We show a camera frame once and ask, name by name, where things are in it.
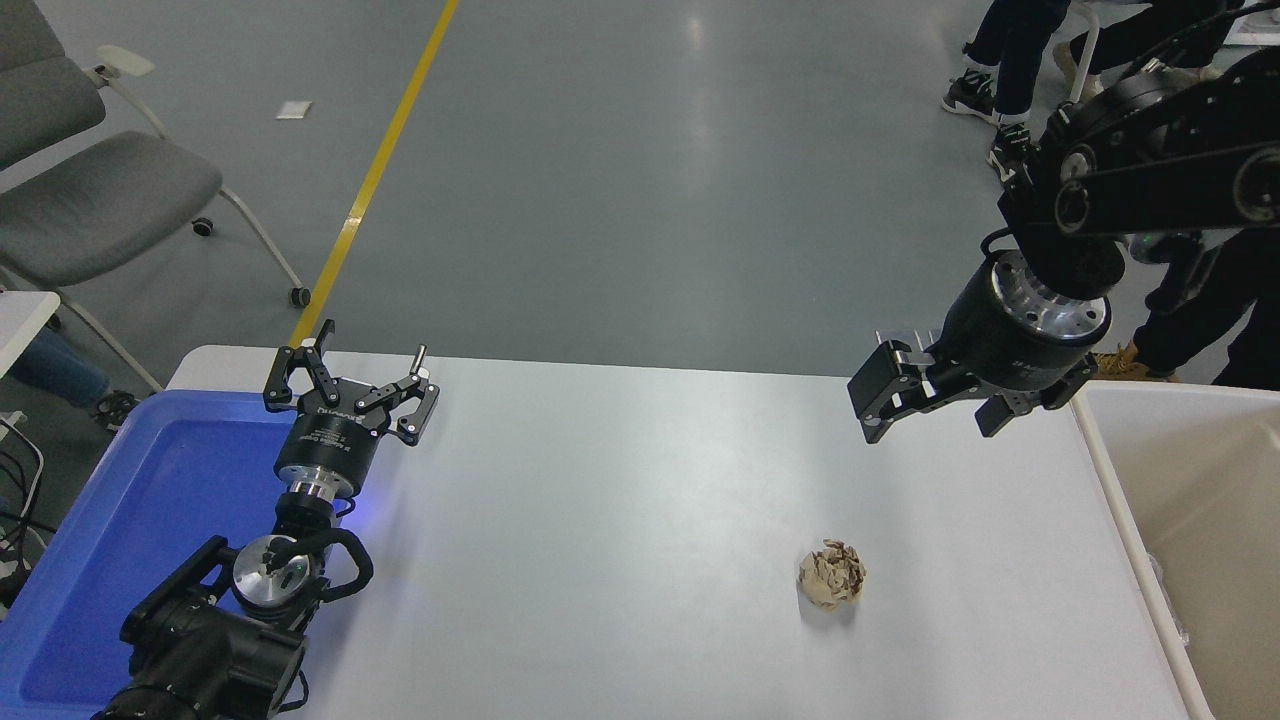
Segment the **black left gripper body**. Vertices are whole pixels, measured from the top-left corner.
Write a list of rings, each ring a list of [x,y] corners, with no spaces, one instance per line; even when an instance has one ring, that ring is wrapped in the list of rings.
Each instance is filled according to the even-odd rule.
[[[320,389],[303,395],[297,418],[274,462],[275,475],[285,482],[302,480],[307,474],[325,471],[338,479],[343,493],[358,493],[372,464],[380,433],[389,413],[375,407],[370,415],[355,404],[374,391],[364,382],[340,382],[334,407],[324,402]]]

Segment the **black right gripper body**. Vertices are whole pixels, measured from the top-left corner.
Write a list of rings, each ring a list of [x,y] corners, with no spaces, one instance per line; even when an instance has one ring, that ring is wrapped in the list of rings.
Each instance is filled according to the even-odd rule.
[[[1091,350],[1100,340],[1100,299],[1051,290],[1023,258],[987,258],[932,345],[932,386],[1064,401],[1096,373]]]

